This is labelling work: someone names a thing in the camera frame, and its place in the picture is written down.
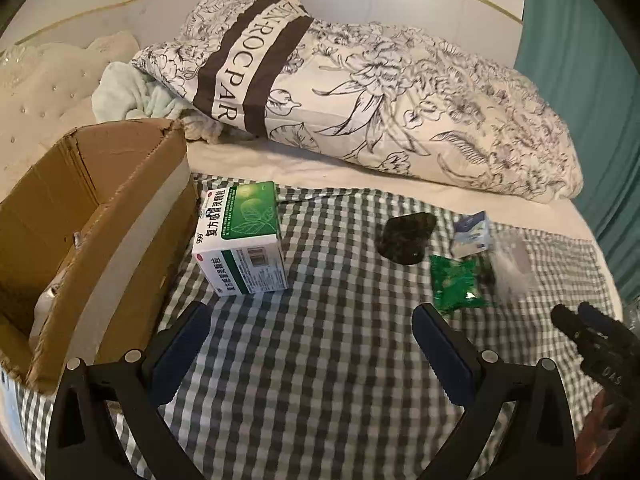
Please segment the black tape roll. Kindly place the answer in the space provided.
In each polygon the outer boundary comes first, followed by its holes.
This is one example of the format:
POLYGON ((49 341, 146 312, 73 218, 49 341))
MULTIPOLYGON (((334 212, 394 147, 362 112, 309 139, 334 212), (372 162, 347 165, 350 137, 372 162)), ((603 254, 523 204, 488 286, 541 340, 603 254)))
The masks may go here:
POLYGON ((389 218, 376 233, 376 250, 382 257, 402 266, 421 263, 436 223, 436 217, 429 212, 389 218))

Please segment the green white medicine box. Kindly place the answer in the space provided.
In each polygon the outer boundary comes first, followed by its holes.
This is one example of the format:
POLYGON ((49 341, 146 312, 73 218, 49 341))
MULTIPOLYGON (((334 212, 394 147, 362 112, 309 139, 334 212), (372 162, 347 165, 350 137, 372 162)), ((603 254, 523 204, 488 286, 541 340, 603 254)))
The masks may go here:
POLYGON ((192 256, 218 296, 287 289, 276 185, 244 183, 206 192, 192 256))

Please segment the clear plastic bag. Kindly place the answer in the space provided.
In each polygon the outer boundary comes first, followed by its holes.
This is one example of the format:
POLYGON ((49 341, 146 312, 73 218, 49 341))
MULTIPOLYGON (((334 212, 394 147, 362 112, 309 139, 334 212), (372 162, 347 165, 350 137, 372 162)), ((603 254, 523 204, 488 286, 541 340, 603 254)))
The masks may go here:
POLYGON ((513 304, 537 289, 532 260, 518 234, 498 232, 489 248, 495 292, 503 304, 513 304))

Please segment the green snack packet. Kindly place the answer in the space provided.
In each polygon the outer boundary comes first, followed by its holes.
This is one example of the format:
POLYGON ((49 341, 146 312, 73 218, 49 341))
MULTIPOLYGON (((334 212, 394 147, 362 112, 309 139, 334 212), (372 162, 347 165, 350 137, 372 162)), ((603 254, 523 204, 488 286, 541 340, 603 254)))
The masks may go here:
POLYGON ((454 260, 430 255, 430 273, 433 304, 440 314, 488 305, 478 287, 475 259, 454 260))

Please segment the blue white tissue pack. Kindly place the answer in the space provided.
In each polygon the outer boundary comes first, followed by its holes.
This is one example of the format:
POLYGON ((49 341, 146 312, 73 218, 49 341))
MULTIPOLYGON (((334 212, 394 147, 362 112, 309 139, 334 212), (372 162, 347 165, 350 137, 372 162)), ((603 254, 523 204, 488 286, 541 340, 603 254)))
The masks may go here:
POLYGON ((458 259, 471 257, 487 250, 490 241, 490 220, 486 212, 467 214, 454 222, 450 252, 458 259))

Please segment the checkered gingham cloth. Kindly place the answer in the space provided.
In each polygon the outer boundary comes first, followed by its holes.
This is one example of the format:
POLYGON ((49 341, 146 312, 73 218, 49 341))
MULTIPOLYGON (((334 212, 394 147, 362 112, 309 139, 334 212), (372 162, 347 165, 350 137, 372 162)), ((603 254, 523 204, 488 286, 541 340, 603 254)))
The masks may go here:
MULTIPOLYGON (((413 339, 412 310, 432 300, 430 263, 398 266, 375 235, 387 218, 437 220, 428 253, 449 256, 461 214, 370 188, 278 186, 290 288, 218 298, 184 255, 160 330, 192 300, 213 306, 210 334, 174 398, 166 425, 206 479, 415 479, 461 415, 413 339)), ((448 316, 476 348, 506 362, 558 363, 576 432, 598 385, 550 321, 555 304, 589 301, 611 315, 614 296, 593 243, 495 223, 533 263, 528 296, 448 316)))

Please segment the brown cardboard box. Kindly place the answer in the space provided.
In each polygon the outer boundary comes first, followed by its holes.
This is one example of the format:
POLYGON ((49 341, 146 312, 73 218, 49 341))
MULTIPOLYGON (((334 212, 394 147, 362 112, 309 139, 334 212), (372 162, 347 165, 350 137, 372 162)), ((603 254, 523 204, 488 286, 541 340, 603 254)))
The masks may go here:
POLYGON ((144 348, 193 234, 180 122, 77 128, 1 204, 1 365, 54 393, 66 363, 144 348))

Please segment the teal curtain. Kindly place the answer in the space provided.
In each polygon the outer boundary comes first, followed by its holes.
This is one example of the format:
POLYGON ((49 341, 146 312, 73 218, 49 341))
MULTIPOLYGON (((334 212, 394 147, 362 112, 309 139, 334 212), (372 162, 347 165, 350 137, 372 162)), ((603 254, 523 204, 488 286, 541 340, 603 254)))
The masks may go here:
POLYGON ((584 188, 574 203, 620 299, 639 297, 639 73, 594 0, 525 0, 515 67, 565 120, 584 188))

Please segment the mint green towel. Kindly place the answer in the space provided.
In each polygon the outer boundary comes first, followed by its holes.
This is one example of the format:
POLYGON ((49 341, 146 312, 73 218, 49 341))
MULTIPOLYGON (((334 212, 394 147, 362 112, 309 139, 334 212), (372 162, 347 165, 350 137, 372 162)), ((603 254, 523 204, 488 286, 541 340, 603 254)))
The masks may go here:
POLYGON ((163 84, 123 62, 111 62, 105 67, 91 105, 97 122, 166 118, 194 124, 201 117, 163 84))

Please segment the cream tufted headboard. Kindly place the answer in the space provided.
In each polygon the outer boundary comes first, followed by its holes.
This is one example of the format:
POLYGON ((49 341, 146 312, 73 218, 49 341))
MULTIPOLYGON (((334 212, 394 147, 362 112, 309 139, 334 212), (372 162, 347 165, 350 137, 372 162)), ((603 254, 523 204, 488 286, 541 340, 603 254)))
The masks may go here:
POLYGON ((73 128, 96 122, 91 96, 108 63, 139 50, 130 32, 71 44, 14 46, 1 55, 1 195, 73 128))

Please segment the floral folded duvet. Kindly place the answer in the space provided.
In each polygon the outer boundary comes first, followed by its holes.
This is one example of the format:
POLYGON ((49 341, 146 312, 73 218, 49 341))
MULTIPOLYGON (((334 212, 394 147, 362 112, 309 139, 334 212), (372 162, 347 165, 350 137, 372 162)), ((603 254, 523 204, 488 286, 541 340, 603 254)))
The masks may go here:
POLYGON ((584 184, 533 81, 417 27, 201 0, 132 64, 217 122, 375 171, 541 203, 584 184))

